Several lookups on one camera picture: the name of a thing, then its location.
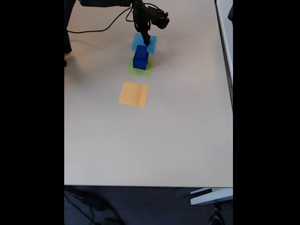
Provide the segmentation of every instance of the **green square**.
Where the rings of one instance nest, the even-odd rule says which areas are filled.
[[[153,57],[148,58],[147,67],[145,70],[143,70],[143,69],[138,69],[138,68],[133,67],[133,57],[134,56],[135,55],[133,54],[130,57],[128,68],[127,68],[127,73],[134,74],[134,75],[140,75],[140,76],[150,76],[151,72],[152,72],[152,68],[153,68],[154,58]]]

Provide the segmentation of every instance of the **white table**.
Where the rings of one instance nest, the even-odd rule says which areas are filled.
[[[233,111],[213,0],[152,0],[169,13],[150,77],[127,74],[134,25],[69,34],[65,185],[233,187]],[[75,4],[68,30],[99,30],[124,8]],[[124,81],[146,107],[119,104]]]

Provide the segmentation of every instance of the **paper square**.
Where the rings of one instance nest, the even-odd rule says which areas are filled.
[[[157,36],[150,35],[150,44],[147,46],[147,52],[152,54],[155,52],[156,40],[157,40]],[[142,35],[140,33],[135,33],[135,38],[133,40],[131,50],[135,51],[138,45],[146,46],[144,44]]]
[[[145,107],[148,85],[124,81],[119,103]]]
[[[128,68],[127,68],[127,73],[128,74],[134,74],[134,75],[140,75],[140,76],[151,76],[154,58],[153,57],[148,58],[147,67],[144,70],[144,69],[138,69],[138,68],[133,67],[133,58],[134,58],[134,56],[135,55],[133,54],[130,57]]]

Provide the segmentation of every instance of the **wire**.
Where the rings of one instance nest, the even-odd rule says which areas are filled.
[[[164,11],[161,10],[160,8],[158,8],[156,5],[153,5],[153,4],[151,4],[151,3],[145,3],[145,5],[151,5],[151,6],[154,6],[155,8],[157,8],[158,10],[160,10],[162,13],[164,13]]]
[[[75,205],[73,202],[71,202],[70,201],[70,199],[66,196],[66,194],[64,194],[65,195],[65,197],[66,197],[66,199],[67,199],[67,201],[71,204],[71,205],[73,205],[78,211],[80,211],[87,219],[89,219],[89,221],[91,221],[91,222],[93,222],[94,224],[96,224],[95,222],[94,222],[94,220],[92,220],[88,215],[86,215],[77,205]]]
[[[127,9],[125,9],[123,12],[121,12],[113,21],[112,23],[104,30],[86,30],[86,31],[70,31],[70,30],[67,30],[67,32],[69,33],[74,33],[74,34],[82,34],[82,33],[88,33],[88,32],[102,32],[102,31],[106,31],[108,28],[111,27],[111,25],[123,14],[125,13],[127,10],[131,9],[132,10],[132,7],[129,7]]]
[[[134,22],[133,20],[128,20],[128,19],[127,19],[128,16],[129,16],[129,14],[131,13],[132,9],[133,9],[133,6],[131,7],[131,10],[129,11],[129,13],[128,13],[127,16],[126,16],[126,21],[127,21],[127,22]]]

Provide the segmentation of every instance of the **orange square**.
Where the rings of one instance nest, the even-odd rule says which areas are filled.
[[[145,107],[148,93],[148,85],[124,81],[120,104]]]

